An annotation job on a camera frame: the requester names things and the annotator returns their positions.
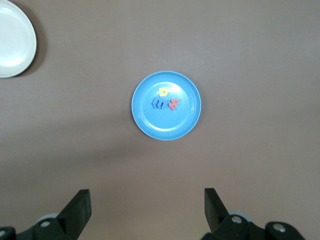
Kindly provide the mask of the pink foam letter m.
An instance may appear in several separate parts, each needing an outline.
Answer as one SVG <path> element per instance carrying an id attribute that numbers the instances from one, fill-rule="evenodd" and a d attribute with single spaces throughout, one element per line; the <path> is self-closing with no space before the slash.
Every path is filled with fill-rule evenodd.
<path id="1" fill-rule="evenodd" d="M 176 110 L 176 107 L 178 106 L 180 100 L 177 99 L 177 98 L 172 98 L 169 100 L 168 102 L 168 107 L 172 110 L 172 111 L 175 111 Z"/>

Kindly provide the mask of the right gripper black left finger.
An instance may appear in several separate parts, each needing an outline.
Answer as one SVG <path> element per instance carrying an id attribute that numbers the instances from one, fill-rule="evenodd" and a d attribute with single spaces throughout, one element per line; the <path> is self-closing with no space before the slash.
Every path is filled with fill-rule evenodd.
<path id="1" fill-rule="evenodd" d="M 11 226 L 0 227 L 0 240 L 78 240 L 91 215 L 90 191 L 82 189 L 56 217 L 44 218 L 20 233 Z"/>

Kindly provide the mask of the blue plate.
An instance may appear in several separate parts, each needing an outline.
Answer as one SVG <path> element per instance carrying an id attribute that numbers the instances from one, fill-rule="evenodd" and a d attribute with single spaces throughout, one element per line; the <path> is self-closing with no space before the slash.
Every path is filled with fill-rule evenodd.
<path id="1" fill-rule="evenodd" d="M 167 88 L 165 97 L 159 88 Z M 176 110 L 168 107 L 170 99 L 179 99 Z M 163 109 L 156 107 L 164 100 Z M 147 136 L 161 141 L 172 141 L 188 134 L 197 124 L 202 110 L 201 95 L 196 85 L 175 71 L 155 72 L 143 79 L 133 92 L 131 113 L 137 127 Z"/>

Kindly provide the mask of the beige plate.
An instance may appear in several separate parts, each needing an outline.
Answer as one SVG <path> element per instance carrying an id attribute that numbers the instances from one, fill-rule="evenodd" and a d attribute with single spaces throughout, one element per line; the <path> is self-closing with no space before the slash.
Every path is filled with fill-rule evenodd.
<path id="1" fill-rule="evenodd" d="M 36 32 L 28 16 L 14 3 L 0 0 L 0 78 L 24 72 L 36 51 Z"/>

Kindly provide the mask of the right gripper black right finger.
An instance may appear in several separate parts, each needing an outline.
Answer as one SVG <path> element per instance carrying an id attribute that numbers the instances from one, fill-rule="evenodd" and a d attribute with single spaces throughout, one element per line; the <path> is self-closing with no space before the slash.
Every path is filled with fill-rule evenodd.
<path id="1" fill-rule="evenodd" d="M 204 190 L 204 212 L 210 228 L 204 240 L 306 240 L 288 223 L 271 221 L 261 228 L 240 214 L 229 213 L 214 188 Z"/>

